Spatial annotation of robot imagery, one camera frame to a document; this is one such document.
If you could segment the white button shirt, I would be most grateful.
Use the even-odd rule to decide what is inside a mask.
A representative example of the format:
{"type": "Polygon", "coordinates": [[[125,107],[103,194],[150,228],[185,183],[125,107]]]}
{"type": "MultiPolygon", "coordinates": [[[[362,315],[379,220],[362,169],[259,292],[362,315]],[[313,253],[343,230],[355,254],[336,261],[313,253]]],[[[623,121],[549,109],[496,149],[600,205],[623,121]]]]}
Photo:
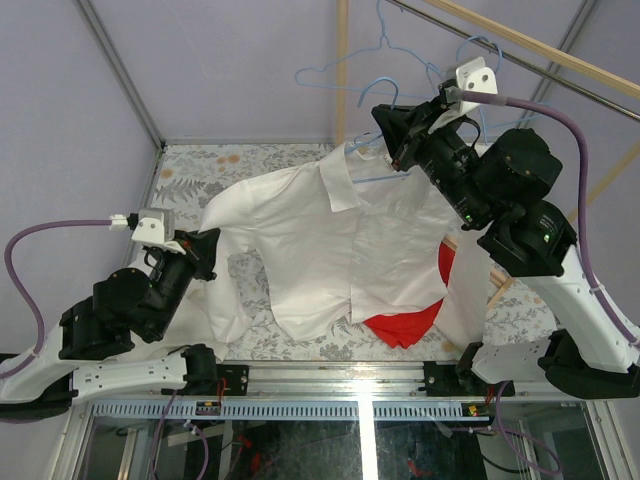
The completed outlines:
{"type": "Polygon", "coordinates": [[[434,325],[465,348],[483,336],[491,262],[465,233],[450,272],[440,272],[441,242],[459,224],[421,169],[394,174],[384,150],[342,145],[239,181],[209,201],[199,226],[220,233],[216,277],[204,285],[213,335],[230,343],[248,329],[228,261],[253,250],[274,319],[296,341],[325,335],[341,318],[393,320],[435,307],[434,325]]]}

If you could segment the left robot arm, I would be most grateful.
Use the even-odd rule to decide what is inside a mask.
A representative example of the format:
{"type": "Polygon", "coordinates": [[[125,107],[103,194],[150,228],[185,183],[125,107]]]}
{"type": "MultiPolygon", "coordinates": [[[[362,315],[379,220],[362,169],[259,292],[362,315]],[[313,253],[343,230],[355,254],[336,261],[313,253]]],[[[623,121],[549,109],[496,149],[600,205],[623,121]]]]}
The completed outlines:
{"type": "Polygon", "coordinates": [[[93,293],[61,316],[42,346],[1,357],[1,419],[35,422],[67,412],[75,403],[116,393],[156,390],[212,395],[219,371],[212,348],[181,344],[157,360],[117,363],[134,341],[159,342],[190,284],[215,278],[217,229],[178,231],[181,252],[146,250],[145,273],[127,267],[93,287],[93,293]]]}

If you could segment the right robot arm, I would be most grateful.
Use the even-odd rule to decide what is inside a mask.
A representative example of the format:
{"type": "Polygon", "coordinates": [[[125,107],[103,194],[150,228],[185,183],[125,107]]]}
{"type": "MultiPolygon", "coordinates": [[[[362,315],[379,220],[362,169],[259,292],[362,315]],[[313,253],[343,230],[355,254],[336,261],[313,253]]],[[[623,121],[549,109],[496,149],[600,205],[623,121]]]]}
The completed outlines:
{"type": "Polygon", "coordinates": [[[392,165],[420,167],[466,231],[507,273],[550,308],[559,328],[528,343],[467,346],[453,367],[427,363],[431,395],[480,395],[501,384],[545,382],[583,400],[639,394],[639,338],[586,260],[582,229],[547,200],[562,164],[533,130],[504,132],[484,153],[466,144],[468,122],[452,102],[375,106],[392,165]]]}

